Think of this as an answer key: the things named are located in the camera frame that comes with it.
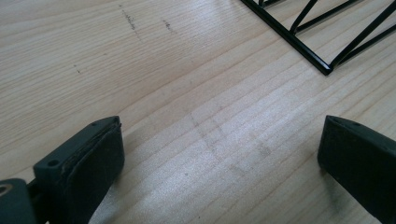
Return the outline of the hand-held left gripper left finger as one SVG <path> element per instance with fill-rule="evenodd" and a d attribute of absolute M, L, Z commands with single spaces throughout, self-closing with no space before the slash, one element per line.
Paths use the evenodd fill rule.
<path fill-rule="evenodd" d="M 50 224 L 88 224 L 124 165 L 120 118 L 99 119 L 34 165 Z"/>

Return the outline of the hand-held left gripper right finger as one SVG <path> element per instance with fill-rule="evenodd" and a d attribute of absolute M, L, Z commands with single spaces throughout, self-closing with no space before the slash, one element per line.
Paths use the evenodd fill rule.
<path fill-rule="evenodd" d="M 396 224 L 396 141 L 358 122 L 328 116 L 318 164 L 382 224 Z"/>

